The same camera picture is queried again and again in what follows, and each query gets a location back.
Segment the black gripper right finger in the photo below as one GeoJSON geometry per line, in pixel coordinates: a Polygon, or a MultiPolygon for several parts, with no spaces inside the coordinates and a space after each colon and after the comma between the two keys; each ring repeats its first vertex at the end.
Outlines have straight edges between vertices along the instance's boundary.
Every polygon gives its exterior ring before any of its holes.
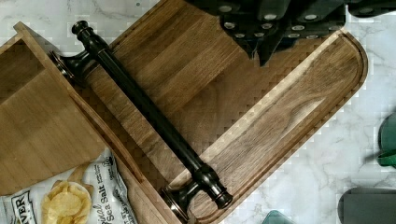
{"type": "Polygon", "coordinates": [[[395,0],[259,0],[257,19],[271,24],[258,48],[264,66],[276,51],[293,46],[299,38],[316,39],[339,30],[346,11],[358,18],[372,18],[395,10],[395,0]]]}

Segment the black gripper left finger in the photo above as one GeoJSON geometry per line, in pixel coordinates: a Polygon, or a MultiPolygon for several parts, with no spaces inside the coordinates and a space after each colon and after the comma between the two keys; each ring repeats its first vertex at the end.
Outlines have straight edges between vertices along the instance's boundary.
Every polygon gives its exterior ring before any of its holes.
{"type": "Polygon", "coordinates": [[[284,34],[284,0],[186,0],[219,24],[247,54],[269,60],[284,34]]]}

